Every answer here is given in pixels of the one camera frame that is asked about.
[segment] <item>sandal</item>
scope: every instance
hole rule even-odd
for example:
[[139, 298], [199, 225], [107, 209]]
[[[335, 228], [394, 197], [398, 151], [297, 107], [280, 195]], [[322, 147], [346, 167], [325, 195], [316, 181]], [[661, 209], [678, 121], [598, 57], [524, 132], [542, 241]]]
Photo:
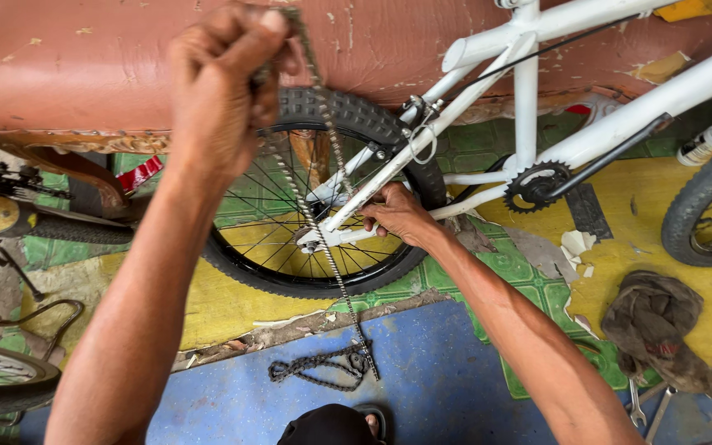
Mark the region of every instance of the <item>sandal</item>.
[[355, 406], [354, 410], [359, 411], [359, 413], [361, 413], [361, 415], [363, 415], [364, 417], [367, 417], [370, 414], [375, 415], [375, 417], [378, 419], [378, 442], [386, 444], [387, 421], [386, 416], [384, 415], [384, 411], [381, 410], [381, 407], [373, 404], [364, 404]]

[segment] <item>hand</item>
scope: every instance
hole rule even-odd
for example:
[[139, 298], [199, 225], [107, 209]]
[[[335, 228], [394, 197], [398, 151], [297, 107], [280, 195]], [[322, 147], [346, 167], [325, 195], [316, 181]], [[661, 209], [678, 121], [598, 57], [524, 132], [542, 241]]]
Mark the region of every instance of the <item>hand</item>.
[[[186, 28], [169, 47], [173, 88], [173, 152], [219, 177], [240, 176], [254, 157], [255, 129], [279, 110], [279, 71], [300, 63], [286, 43], [291, 26], [280, 12], [229, 2]], [[252, 75], [271, 67], [256, 89]]]
[[372, 230], [377, 220], [381, 224], [381, 227], [376, 229], [379, 237], [385, 237], [392, 232], [411, 246], [423, 247], [424, 242], [430, 239], [431, 232], [440, 230], [440, 226], [416, 202], [402, 182], [389, 182], [378, 190], [370, 198], [370, 204], [361, 208], [361, 214], [364, 216], [364, 228], [367, 231]]

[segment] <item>wrench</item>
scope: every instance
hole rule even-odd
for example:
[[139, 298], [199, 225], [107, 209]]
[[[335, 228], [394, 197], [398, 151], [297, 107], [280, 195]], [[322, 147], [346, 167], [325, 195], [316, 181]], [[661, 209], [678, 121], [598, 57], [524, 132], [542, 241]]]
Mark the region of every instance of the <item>wrench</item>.
[[[639, 406], [642, 406], [646, 401], [649, 399], [653, 398], [654, 395], [658, 394], [659, 392], [663, 391], [664, 389], [667, 389], [669, 387], [669, 384], [665, 381], [658, 382], [656, 386], [653, 386], [652, 388], [648, 389], [647, 391], [643, 392], [642, 395], [639, 396]], [[630, 409], [633, 408], [633, 404], [628, 402], [625, 404], [625, 410], [630, 412]]]
[[634, 426], [638, 428], [638, 420], [642, 421], [642, 424], [647, 426], [647, 417], [645, 413], [642, 412], [642, 408], [639, 406], [639, 389], [636, 387], [636, 379], [628, 379], [628, 387], [630, 388], [630, 403], [633, 404], [630, 410], [630, 421], [634, 423]]
[[658, 405], [658, 411], [655, 413], [655, 418], [653, 419], [653, 424], [650, 425], [650, 430], [647, 431], [647, 437], [645, 437], [645, 443], [653, 443], [653, 438], [655, 433], [658, 432], [658, 427], [660, 426], [660, 420], [664, 418], [664, 412], [666, 407], [669, 405], [669, 399], [677, 392], [677, 389], [671, 386], [666, 389], [664, 393], [664, 398], [660, 400], [660, 405]]

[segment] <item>foot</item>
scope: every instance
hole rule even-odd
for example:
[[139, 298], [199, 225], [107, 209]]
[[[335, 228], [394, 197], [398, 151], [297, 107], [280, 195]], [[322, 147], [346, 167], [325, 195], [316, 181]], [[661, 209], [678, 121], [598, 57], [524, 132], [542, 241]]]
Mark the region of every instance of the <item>foot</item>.
[[380, 428], [378, 424], [378, 418], [375, 416], [375, 414], [368, 414], [364, 417], [364, 420], [367, 420], [367, 425], [370, 426], [370, 432], [372, 433], [372, 436], [377, 439], [378, 429]]

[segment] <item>seat tube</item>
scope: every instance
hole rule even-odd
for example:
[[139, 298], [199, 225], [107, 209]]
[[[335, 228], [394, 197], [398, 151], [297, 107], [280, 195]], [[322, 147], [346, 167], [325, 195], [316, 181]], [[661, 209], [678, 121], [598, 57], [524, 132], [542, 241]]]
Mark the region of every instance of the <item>seat tube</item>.
[[[513, 21], [538, 21], [539, 2], [522, 5], [515, 10]], [[529, 52], [537, 51], [534, 44]], [[515, 81], [515, 150], [518, 171], [527, 169], [537, 158], [537, 76], [538, 58], [532, 57], [513, 69]]]

